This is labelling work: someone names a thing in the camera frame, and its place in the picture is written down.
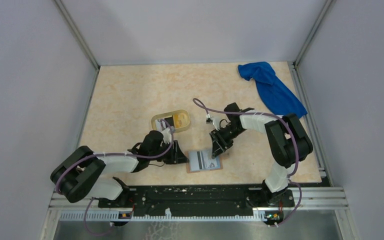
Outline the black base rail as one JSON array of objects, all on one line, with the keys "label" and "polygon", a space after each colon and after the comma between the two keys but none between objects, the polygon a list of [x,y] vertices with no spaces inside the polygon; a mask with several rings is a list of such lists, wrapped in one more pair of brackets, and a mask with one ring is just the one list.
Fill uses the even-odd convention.
[{"label": "black base rail", "polygon": [[269,193],[261,184],[145,185],[116,200],[100,198],[98,207],[133,208],[135,217],[249,217],[254,208],[285,211],[296,201],[290,189]]}]

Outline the blue cloth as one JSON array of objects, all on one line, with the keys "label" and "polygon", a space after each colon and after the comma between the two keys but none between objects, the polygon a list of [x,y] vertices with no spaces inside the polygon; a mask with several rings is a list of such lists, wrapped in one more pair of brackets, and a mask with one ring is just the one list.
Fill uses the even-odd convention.
[{"label": "blue cloth", "polygon": [[239,64],[237,70],[242,79],[254,80],[260,99],[273,114],[284,116],[293,113],[298,118],[308,114],[302,102],[280,80],[268,62]]}]

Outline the tan leather card holder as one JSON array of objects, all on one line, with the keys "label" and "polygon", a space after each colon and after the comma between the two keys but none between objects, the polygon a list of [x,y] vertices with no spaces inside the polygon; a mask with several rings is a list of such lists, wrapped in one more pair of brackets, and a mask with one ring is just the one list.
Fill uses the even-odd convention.
[{"label": "tan leather card holder", "polygon": [[187,173],[198,173],[223,169],[222,159],[219,156],[212,158],[212,150],[210,148],[191,150],[187,153],[187,157]]}]

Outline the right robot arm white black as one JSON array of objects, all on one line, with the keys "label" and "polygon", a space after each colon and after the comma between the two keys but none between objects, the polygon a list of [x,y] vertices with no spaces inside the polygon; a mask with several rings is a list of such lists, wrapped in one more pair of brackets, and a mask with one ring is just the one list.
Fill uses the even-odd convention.
[{"label": "right robot arm white black", "polygon": [[299,162],[313,152],[313,144],[298,116],[289,113],[277,116],[259,113],[253,108],[240,109],[233,102],[224,108],[228,123],[210,132],[211,157],[214,159],[233,146],[234,138],[246,130],[266,134],[274,164],[269,176],[262,182],[261,199],[267,206],[275,206],[286,190],[289,178],[298,169]]}]

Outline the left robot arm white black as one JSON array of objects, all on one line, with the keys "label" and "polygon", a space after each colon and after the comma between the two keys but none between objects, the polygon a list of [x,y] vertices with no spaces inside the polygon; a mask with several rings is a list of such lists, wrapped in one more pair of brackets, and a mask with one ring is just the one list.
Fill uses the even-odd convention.
[{"label": "left robot arm white black", "polygon": [[85,198],[106,199],[118,207],[129,203],[128,186],[115,175],[138,173],[150,162],[164,165],[186,164],[189,159],[182,152],[173,131],[151,130],[143,141],[124,152],[96,153],[88,146],[78,147],[50,174],[56,193],[68,202]]}]

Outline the white black card in tray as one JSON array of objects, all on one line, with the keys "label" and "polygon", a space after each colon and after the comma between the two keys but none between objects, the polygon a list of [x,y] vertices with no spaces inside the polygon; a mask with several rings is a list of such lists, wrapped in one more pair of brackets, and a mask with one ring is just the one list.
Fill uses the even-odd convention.
[{"label": "white black card in tray", "polygon": [[162,132],[162,131],[165,130],[166,128],[167,128],[167,126],[166,126],[166,123],[165,123],[165,120],[164,120],[164,119],[159,118],[159,119],[156,119],[156,120],[155,120],[155,129],[156,129],[157,131]]}]

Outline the yellow credit cards stack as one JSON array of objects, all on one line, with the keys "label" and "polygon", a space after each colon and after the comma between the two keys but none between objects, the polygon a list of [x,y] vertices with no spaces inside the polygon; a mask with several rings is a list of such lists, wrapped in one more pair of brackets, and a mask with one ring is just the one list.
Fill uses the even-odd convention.
[{"label": "yellow credit cards stack", "polygon": [[190,117],[187,113],[175,113],[173,115],[173,123],[176,129],[186,128],[190,124]]}]

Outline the cream plastic tray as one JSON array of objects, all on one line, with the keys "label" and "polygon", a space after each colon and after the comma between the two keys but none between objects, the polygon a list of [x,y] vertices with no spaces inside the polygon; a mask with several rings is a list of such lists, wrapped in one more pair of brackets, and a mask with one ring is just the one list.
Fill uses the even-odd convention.
[{"label": "cream plastic tray", "polygon": [[168,127],[174,128],[175,133],[188,130],[191,126],[189,113],[184,109],[154,115],[150,120],[151,128],[162,131]]}]

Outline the black VIP card in tray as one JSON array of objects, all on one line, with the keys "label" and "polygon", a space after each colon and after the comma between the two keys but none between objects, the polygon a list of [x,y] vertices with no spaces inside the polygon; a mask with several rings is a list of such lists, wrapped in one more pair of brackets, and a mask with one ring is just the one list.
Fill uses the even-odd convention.
[{"label": "black VIP card in tray", "polygon": [[168,123],[168,125],[170,127],[175,127],[175,120],[174,120],[174,116],[168,116],[168,117],[165,117],[164,120]]}]

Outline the thin white credit card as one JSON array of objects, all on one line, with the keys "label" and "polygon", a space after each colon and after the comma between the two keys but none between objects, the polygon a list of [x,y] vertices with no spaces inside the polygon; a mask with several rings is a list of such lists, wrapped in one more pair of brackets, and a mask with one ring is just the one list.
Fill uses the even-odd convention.
[{"label": "thin white credit card", "polygon": [[203,155],[203,165],[206,170],[216,170],[221,168],[220,157],[216,156],[212,158],[212,151],[206,149],[202,152]]}]

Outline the aluminium frame rail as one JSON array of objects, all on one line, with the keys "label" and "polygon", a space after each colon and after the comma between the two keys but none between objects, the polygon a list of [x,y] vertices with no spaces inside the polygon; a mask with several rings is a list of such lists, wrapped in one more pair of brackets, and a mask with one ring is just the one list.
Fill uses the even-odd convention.
[{"label": "aluminium frame rail", "polygon": [[88,198],[76,203],[70,203],[63,196],[54,193],[48,210],[57,212],[61,220],[67,221],[102,221],[102,222],[152,222],[152,221],[176,221],[176,222],[227,222],[227,221],[270,221],[275,213],[293,211],[324,211],[346,210],[348,202],[345,192],[340,187],[289,187],[293,197],[297,200],[294,207],[287,207],[285,211],[270,211],[267,207],[253,209],[251,216],[230,217],[174,217],[170,212],[163,216],[134,216],[133,208],[100,208],[99,201],[91,202]]}]

